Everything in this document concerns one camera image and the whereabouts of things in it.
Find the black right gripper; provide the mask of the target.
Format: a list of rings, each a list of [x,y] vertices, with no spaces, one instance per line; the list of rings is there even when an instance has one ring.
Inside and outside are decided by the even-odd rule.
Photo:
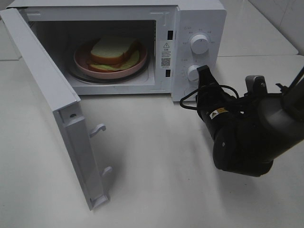
[[[197,113],[205,123],[212,139],[215,139],[224,125],[235,120],[234,113],[225,106],[234,97],[220,87],[207,65],[198,67],[197,71],[199,74],[199,91],[196,96]]]

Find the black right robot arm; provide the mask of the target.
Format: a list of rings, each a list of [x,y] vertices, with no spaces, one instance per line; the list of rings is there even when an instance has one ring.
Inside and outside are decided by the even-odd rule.
[[[247,92],[240,98],[226,93],[208,66],[197,71],[197,112],[213,139],[218,169],[259,177],[304,139],[303,71],[279,93],[267,91],[263,76],[247,76]]]

